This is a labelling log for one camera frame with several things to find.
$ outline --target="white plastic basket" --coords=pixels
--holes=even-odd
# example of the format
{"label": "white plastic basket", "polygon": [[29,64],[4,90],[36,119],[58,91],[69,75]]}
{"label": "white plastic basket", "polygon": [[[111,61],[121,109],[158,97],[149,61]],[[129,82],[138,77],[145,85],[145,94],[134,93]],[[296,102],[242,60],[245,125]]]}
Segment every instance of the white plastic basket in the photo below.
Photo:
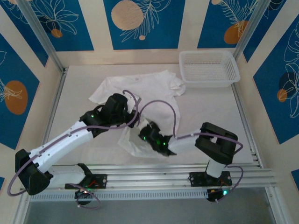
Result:
{"label": "white plastic basket", "polygon": [[186,87],[227,87],[240,80],[237,63],[225,50],[182,51],[179,66]]}

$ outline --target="wall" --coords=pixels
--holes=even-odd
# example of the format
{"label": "wall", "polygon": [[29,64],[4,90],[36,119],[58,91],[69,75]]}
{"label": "wall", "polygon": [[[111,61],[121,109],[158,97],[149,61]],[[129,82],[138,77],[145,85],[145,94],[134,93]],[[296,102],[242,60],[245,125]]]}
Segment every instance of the wall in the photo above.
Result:
{"label": "wall", "polygon": [[79,2],[94,51],[58,52],[61,61],[67,66],[70,64],[178,63],[178,54],[181,50],[191,50],[197,47],[209,0],[186,0],[178,50],[118,51],[113,50],[103,1],[90,0],[88,4],[84,0]]}
{"label": "wall", "polygon": [[[44,67],[35,53],[28,46],[17,28],[11,22],[3,8],[0,7],[0,33],[17,52],[23,62],[30,68],[39,80],[31,109],[19,139],[16,150],[0,144],[0,176],[5,177],[0,194],[0,222],[10,223],[14,218],[20,197],[9,197],[7,187],[14,175],[14,155],[19,149],[33,149],[41,144],[44,131],[49,119],[51,104],[60,80],[60,74],[49,59]],[[13,185],[12,192],[18,192],[20,181]]]}
{"label": "wall", "polygon": [[278,143],[253,76],[298,14],[299,2],[288,0],[249,62],[246,63],[244,58],[240,58],[238,61],[242,77],[239,87],[259,152],[262,154],[266,167],[273,168],[277,172],[279,187],[294,221],[299,219],[299,192],[292,179],[291,171],[299,168],[299,135],[282,144]]}

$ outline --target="purple cable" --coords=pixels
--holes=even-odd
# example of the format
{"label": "purple cable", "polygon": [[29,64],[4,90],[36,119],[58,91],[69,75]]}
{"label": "purple cable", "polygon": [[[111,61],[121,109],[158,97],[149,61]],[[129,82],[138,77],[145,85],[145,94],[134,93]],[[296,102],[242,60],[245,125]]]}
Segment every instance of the purple cable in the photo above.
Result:
{"label": "purple cable", "polygon": [[85,207],[85,206],[82,206],[82,205],[79,204],[79,202],[78,202],[78,201],[79,201],[79,197],[78,197],[77,200],[76,200],[76,203],[77,203],[77,205],[78,205],[79,208],[90,209],[90,210],[97,210],[97,209],[100,208],[100,203],[101,203],[101,201],[100,201],[100,200],[97,198],[97,196],[94,195],[92,192],[90,192],[89,190],[87,190],[87,189],[81,187],[80,185],[74,184],[74,183],[69,183],[69,185],[71,185],[71,186],[73,186],[73,187],[76,187],[76,188],[79,188],[80,190],[83,190],[84,193],[88,193],[88,194],[91,195],[93,198],[95,198],[95,200],[97,200],[97,201],[99,202],[99,205],[98,205],[97,207],[91,207],[91,208],[90,208],[90,207]]}
{"label": "purple cable", "polygon": [[176,112],[174,111],[174,108],[173,108],[169,103],[167,103],[167,102],[164,101],[164,100],[156,99],[156,100],[150,101],[150,102],[148,102],[146,105],[144,105],[144,107],[143,107],[143,108],[140,110],[140,112],[139,112],[138,125],[140,124],[141,113],[142,113],[142,111],[144,110],[144,108],[147,107],[148,105],[154,103],[154,102],[161,102],[161,103],[167,104],[167,105],[172,109],[173,116],[174,116],[174,122],[173,122],[173,130],[172,130],[172,134],[173,134],[174,137],[176,137],[176,133],[175,133],[175,131],[176,131],[177,115],[176,115]]}
{"label": "purple cable", "polygon": [[[234,140],[234,139],[231,139],[231,138],[228,138],[228,137],[225,137],[225,136],[222,136],[222,135],[217,135],[217,134],[211,134],[211,133],[194,133],[193,135],[202,135],[202,136],[209,136],[209,137],[216,137],[216,138],[219,138],[219,139],[223,139],[223,140],[227,140],[227,141],[231,141],[235,144],[238,144],[240,147],[235,151],[234,155],[236,153],[238,153],[242,148],[243,148],[243,144]],[[185,139],[185,138],[190,138],[192,135],[191,134],[188,134],[188,135],[184,135],[184,136],[180,136],[178,137],[177,139]]]}
{"label": "purple cable", "polygon": [[[242,180],[242,178],[243,178],[243,175],[244,175],[244,170],[243,170],[243,168],[242,167],[240,167],[240,166],[226,166],[227,168],[239,168],[240,170],[241,170],[241,176],[240,176],[240,178],[239,178],[239,180],[237,181],[237,183],[232,187],[232,189],[230,190],[230,192],[232,192],[234,189],[236,189],[236,187],[239,185],[239,183],[241,182],[241,180]],[[210,193],[208,193],[208,194],[213,194],[213,193],[216,193],[216,192],[219,192],[219,191],[222,191],[222,190],[217,190],[217,191],[214,191],[214,192],[210,192]]]}
{"label": "purple cable", "polygon": [[[116,129],[122,129],[124,127],[127,127],[129,126],[130,124],[132,124],[138,113],[138,102],[136,100],[136,97],[133,95],[133,93],[131,93],[130,91],[128,90],[124,90],[122,93],[129,93],[132,97],[133,97],[133,100],[135,101],[135,107],[136,107],[136,113],[134,114],[134,117],[132,118],[132,120],[130,120],[127,124],[125,125],[122,125],[122,126],[119,126],[119,127],[105,127],[105,126],[95,126],[95,125],[92,125],[92,126],[85,126],[85,127],[80,127],[80,128],[77,128],[73,131],[71,131],[71,134],[74,134],[76,132],[79,132],[81,130],[84,130],[84,129],[88,129],[88,128],[97,128],[97,129],[106,129],[106,130],[116,130]],[[39,154],[37,155],[34,155],[31,159],[29,159],[23,166],[21,166],[21,168],[15,173],[15,175],[13,176],[12,180],[10,181],[9,185],[8,185],[8,188],[7,188],[7,194],[9,196],[18,196],[18,195],[21,195],[23,193],[26,192],[26,190],[23,190],[23,191],[20,191],[16,194],[13,194],[11,193],[11,187],[13,185],[13,183],[15,182],[15,180],[17,179],[17,177],[19,176],[19,174],[25,169],[26,166],[28,166],[36,157],[38,157],[38,155],[41,155],[43,154],[45,151],[47,151],[50,147],[52,147],[53,145],[57,144],[58,142],[60,142],[61,140],[65,139],[66,137],[68,137],[69,135],[68,134],[65,134],[64,136],[61,136],[59,139],[55,140],[54,142],[52,142],[51,144],[49,144],[47,147],[45,147],[44,149],[42,149]]]}
{"label": "purple cable", "polygon": [[[175,130],[176,130],[176,124],[177,124],[177,115],[176,115],[176,112],[175,112],[174,108],[169,103],[167,103],[164,100],[157,99],[157,100],[150,101],[146,105],[144,105],[144,107],[140,110],[140,113],[139,113],[138,125],[140,124],[141,113],[143,112],[144,108],[147,107],[148,105],[154,103],[154,102],[161,102],[161,103],[167,104],[171,108],[171,110],[173,112],[173,116],[174,116],[172,133],[173,133],[173,136],[176,138]],[[216,137],[216,138],[219,138],[219,139],[224,139],[224,140],[227,140],[227,141],[231,141],[231,142],[233,142],[235,144],[238,144],[240,147],[235,151],[235,154],[238,153],[243,148],[243,144],[242,143],[240,143],[240,142],[238,142],[238,141],[236,141],[234,139],[225,137],[225,136],[221,136],[221,135],[217,135],[217,134],[211,134],[211,133],[195,133],[193,135],[202,135],[202,136]],[[180,137],[177,137],[177,139],[179,140],[179,139],[185,139],[185,138],[189,138],[189,137],[192,137],[192,135],[188,134],[188,135],[180,136]]]}

